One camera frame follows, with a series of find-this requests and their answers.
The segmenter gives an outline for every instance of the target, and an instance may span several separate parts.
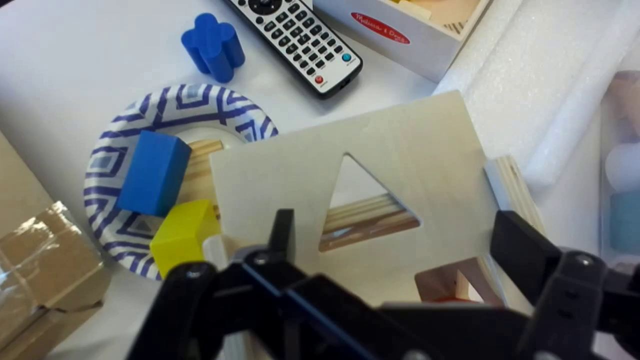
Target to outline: blue toy block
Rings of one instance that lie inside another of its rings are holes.
[[[235,26],[218,23],[217,15],[201,13],[195,27],[183,34],[183,45],[202,74],[231,81],[235,68],[244,63],[244,52]]]
[[[195,30],[188,30],[183,34],[183,45],[187,47],[187,52],[192,56],[195,63],[198,65],[198,70],[202,74],[209,74],[209,68],[198,52],[198,47],[195,45]]]
[[[227,53],[228,61],[235,68],[240,68],[244,63],[244,52],[243,52],[237,27],[231,26],[231,23],[220,23],[218,26],[218,34],[220,34],[223,47],[224,47],[224,53]]]
[[[613,247],[640,254],[640,190],[613,195],[609,226]]]
[[[142,131],[117,205],[167,216],[179,200],[191,152],[181,138]]]

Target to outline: white table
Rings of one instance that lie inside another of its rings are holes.
[[[231,87],[258,101],[285,134],[434,89],[352,42],[366,61],[363,74],[336,98],[316,99],[220,0],[16,0],[0,10],[0,130],[79,220],[85,166],[111,118],[160,86],[210,81],[181,45],[201,11],[239,27],[248,61]],[[599,138],[595,124],[560,183],[537,198],[550,236],[588,251],[599,243]],[[105,310],[51,357],[123,357],[157,290],[117,269]]]

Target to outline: box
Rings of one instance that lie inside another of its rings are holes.
[[[0,357],[45,357],[103,306],[106,286],[60,201],[0,237]]]
[[[0,236],[51,203],[53,198],[0,131]]]
[[[315,0],[315,10],[377,52],[441,81],[490,0]]]

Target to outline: yellow block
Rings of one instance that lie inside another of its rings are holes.
[[[151,243],[160,276],[179,264],[205,259],[202,241],[212,233],[220,233],[220,222],[210,200],[175,205]]]

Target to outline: triangular cutout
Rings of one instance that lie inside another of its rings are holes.
[[[321,251],[419,226],[420,220],[415,212],[389,192],[352,154],[345,154],[324,220]]]
[[[456,273],[456,297],[465,301],[481,301],[484,303],[484,297],[476,290],[476,286],[467,277],[465,272]]]

